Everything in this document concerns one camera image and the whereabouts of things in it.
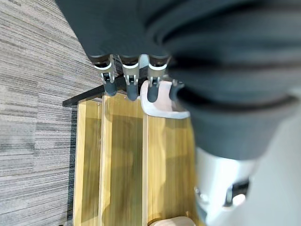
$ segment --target wooden plank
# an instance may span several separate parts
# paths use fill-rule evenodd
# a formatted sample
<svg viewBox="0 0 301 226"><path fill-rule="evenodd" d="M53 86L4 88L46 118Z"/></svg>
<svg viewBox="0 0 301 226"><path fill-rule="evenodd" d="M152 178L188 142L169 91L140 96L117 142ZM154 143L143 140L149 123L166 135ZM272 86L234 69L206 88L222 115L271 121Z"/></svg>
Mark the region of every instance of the wooden plank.
<svg viewBox="0 0 301 226"><path fill-rule="evenodd" d="M103 98L101 226L142 225L143 111L125 95Z"/></svg>
<svg viewBox="0 0 301 226"><path fill-rule="evenodd" d="M101 103L78 106L73 225L98 225Z"/></svg>
<svg viewBox="0 0 301 226"><path fill-rule="evenodd" d="M202 225L195 210L194 140L190 120L145 115L143 133L146 162L143 219L151 224L160 219L187 216L196 225Z"/></svg>

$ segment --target black rubber tip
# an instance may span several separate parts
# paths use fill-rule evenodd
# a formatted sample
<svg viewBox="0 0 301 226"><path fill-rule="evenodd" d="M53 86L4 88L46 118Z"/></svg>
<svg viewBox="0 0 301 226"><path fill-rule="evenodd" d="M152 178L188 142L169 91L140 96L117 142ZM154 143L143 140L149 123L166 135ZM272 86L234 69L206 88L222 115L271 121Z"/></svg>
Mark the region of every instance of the black rubber tip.
<svg viewBox="0 0 301 226"><path fill-rule="evenodd" d="M106 84L103 85L104 86L104 90L105 92L109 95L109 96L114 96L117 93L117 86L116 83L110 83L110 81L107 81Z"/></svg>
<svg viewBox="0 0 301 226"><path fill-rule="evenodd" d="M173 101L177 99L177 92L184 87L184 84L172 85L169 91L169 98Z"/></svg>
<svg viewBox="0 0 301 226"><path fill-rule="evenodd" d="M147 99L149 102L154 103L158 98L159 87L153 85L152 87L148 87L147 89Z"/></svg>
<svg viewBox="0 0 301 226"><path fill-rule="evenodd" d="M138 86L130 83L130 85L127 85L127 98L135 101L138 97Z"/></svg>
<svg viewBox="0 0 301 226"><path fill-rule="evenodd" d="M198 213L199 218L202 220L203 223L205 223L206 217L207 217L206 211L203 210L203 208L201 208L198 203L196 203L196 206L197 206L197 213Z"/></svg>

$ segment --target black metal bar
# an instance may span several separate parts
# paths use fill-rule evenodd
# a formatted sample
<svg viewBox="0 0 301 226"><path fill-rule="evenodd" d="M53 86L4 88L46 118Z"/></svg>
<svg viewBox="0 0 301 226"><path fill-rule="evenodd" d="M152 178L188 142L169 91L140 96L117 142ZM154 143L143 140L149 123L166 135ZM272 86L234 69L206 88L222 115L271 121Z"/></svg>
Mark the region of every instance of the black metal bar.
<svg viewBox="0 0 301 226"><path fill-rule="evenodd" d="M126 88L126 82L124 80L123 75L119 75L118 77L116 77L115 83L117 85L117 90L122 90L122 89ZM78 102L81 100L91 100L96 97L102 97L104 95L104 93L105 93L104 86L101 85L101 86L91 89L87 92L84 92L84 93L81 93L74 97L71 97L70 99L64 100L62 105L63 105L63 107L70 107L73 105L77 105Z"/></svg>

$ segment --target light wood surface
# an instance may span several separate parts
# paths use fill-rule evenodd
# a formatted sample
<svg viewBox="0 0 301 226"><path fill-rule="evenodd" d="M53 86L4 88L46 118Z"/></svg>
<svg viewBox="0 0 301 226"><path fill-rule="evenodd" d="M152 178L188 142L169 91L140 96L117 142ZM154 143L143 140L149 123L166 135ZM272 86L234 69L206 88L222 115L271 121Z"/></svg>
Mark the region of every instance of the light wood surface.
<svg viewBox="0 0 301 226"><path fill-rule="evenodd" d="M189 119L144 116L143 211L147 223L187 216L202 225L195 210L194 140Z"/></svg>
<svg viewBox="0 0 301 226"><path fill-rule="evenodd" d="M102 106L83 102L78 112L75 226L147 226L178 216L202 225L189 119L147 116L123 94L105 96Z"/></svg>
<svg viewBox="0 0 301 226"><path fill-rule="evenodd" d="M101 103L78 106L73 225L97 226L101 141Z"/></svg>
<svg viewBox="0 0 301 226"><path fill-rule="evenodd" d="M101 226L142 225L142 128L139 100L103 98Z"/></svg>

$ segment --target gray carpet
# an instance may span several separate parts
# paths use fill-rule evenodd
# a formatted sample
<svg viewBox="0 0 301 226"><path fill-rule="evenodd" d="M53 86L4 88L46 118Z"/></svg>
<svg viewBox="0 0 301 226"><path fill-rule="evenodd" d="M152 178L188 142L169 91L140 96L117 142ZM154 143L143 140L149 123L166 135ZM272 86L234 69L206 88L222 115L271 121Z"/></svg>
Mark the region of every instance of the gray carpet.
<svg viewBox="0 0 301 226"><path fill-rule="evenodd" d="M0 225L72 218L76 108L100 85L52 0L0 0Z"/></svg>

